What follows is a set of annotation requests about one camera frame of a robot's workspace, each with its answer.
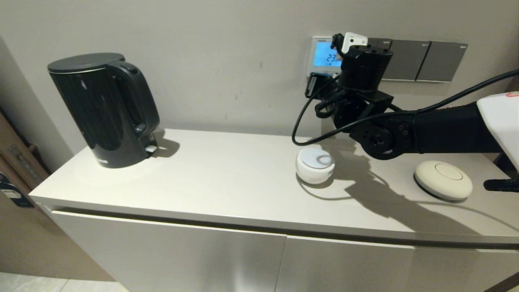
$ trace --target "kettle lid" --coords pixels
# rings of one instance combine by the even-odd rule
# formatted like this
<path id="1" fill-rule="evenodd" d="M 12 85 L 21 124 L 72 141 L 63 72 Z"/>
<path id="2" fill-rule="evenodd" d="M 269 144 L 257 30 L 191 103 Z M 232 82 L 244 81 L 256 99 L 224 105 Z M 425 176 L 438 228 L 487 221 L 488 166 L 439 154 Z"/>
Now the kettle lid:
<path id="1" fill-rule="evenodd" d="M 101 69 L 106 67 L 108 63 L 124 60 L 125 57 L 121 54 L 100 52 L 54 61 L 47 66 L 47 69 L 50 73 L 78 73 L 82 71 Z"/>

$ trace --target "black electric kettle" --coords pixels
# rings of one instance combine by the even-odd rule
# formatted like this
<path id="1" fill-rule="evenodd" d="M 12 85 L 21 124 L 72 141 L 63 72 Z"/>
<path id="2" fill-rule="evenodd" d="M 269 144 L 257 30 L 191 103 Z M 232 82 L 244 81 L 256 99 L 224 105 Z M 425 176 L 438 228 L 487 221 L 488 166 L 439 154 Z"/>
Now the black electric kettle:
<path id="1" fill-rule="evenodd" d="M 125 167 L 156 149 L 159 115 L 142 72 L 121 54 L 74 56 L 47 66 L 81 134 L 105 167 Z"/>

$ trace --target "blue lcd screen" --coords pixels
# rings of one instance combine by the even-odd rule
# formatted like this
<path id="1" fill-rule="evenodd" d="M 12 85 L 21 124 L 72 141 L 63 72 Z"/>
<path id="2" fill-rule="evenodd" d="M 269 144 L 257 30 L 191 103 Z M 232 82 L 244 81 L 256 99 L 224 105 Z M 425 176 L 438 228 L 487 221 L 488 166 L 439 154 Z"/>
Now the blue lcd screen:
<path id="1" fill-rule="evenodd" d="M 337 51 L 331 49 L 328 42 L 316 44 L 316 54 L 313 56 L 313 65 L 320 67 L 340 67 L 342 61 L 336 60 Z"/>

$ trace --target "white countertop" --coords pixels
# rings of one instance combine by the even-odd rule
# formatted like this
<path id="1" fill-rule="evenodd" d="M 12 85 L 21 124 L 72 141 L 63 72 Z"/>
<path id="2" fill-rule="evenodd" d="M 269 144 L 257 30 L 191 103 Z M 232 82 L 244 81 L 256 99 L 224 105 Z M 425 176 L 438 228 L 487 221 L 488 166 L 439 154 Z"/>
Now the white countertop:
<path id="1" fill-rule="evenodd" d="M 335 172 L 328 183 L 311 187 L 296 177 L 301 148 L 290 137 L 167 129 L 157 138 L 161 149 L 154 157 L 119 169 L 100 166 L 86 148 L 30 196 L 52 209 L 404 240 L 519 243 L 519 194 L 484 190 L 484 180 L 507 176 L 480 154 L 378 161 L 352 140 L 329 139 L 312 147 L 332 154 Z M 469 198 L 452 204 L 420 189 L 413 173 L 425 160 L 465 171 L 474 184 Z"/>

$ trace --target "cabinet door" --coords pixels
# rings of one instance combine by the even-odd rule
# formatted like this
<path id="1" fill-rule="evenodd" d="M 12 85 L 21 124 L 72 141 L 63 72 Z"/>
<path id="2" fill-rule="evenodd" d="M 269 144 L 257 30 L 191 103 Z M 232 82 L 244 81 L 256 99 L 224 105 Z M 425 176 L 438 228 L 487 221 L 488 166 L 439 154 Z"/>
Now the cabinet door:
<path id="1" fill-rule="evenodd" d="M 61 228 L 131 292 L 274 291 L 285 235 L 62 211 Z"/>
<path id="2" fill-rule="evenodd" d="M 484 291 L 518 271 L 514 250 L 288 236 L 276 292 Z"/>

